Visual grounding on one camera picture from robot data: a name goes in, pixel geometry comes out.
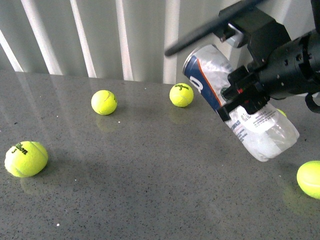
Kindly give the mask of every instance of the antenna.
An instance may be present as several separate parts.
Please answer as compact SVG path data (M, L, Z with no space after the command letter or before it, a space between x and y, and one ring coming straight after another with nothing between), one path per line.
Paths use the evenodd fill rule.
M230 19L234 18L238 14L248 11L250 8L254 7L255 5L263 1L264 0L242 0L235 3L234 5L230 6L228 10L226 10L221 16L214 17L209 22L203 24L202 26L196 28L195 30L193 30L192 32L184 36L176 44L174 44L169 49L167 49L164 55L169 57L169 56L172 56L173 54L176 54L182 51L186 47L199 41L205 36L216 32L220 28L227 26ZM316 9L319 9L320 0L313 0L313 2L314 2L314 5L317 5Z
M311 0L315 30L320 34L320 0Z

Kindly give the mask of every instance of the white wall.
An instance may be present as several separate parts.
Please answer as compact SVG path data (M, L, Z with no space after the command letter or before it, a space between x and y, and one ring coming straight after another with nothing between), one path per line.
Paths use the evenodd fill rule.
M0 69L174 84L198 45L216 44L237 67L246 47L212 34L171 58L165 48L237 0L1 0ZM266 0L261 10L295 39L315 28L309 0Z

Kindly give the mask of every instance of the gray countertop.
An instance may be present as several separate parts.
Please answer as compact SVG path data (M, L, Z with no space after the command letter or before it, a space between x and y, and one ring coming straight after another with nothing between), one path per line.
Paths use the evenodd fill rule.
M171 87L0 71L0 239L320 239L320 200L296 181L320 160L320 115L304 98L271 101L300 138L259 162L195 89L178 108ZM109 116L91 108L101 89L118 99ZM49 154L33 177L4 166L22 141Z

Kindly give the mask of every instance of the tennis ball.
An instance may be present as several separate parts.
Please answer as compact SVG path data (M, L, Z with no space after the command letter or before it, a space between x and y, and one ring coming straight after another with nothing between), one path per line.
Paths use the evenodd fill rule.
M307 195L320 199L320 161L303 164L296 174L296 180Z
M22 141L5 154L4 166L12 175L25 178L39 173L48 162L46 149L35 141Z
M173 105L184 108L194 99L194 91L188 84L178 83L171 88L169 97Z
M280 110L280 109L278 109L278 108L277 108L277 110L278 110L283 116L287 117L287 114L285 114L284 111L282 111L282 110Z
M108 90L100 90L92 96L91 106L97 114L109 115L117 108L117 98Z

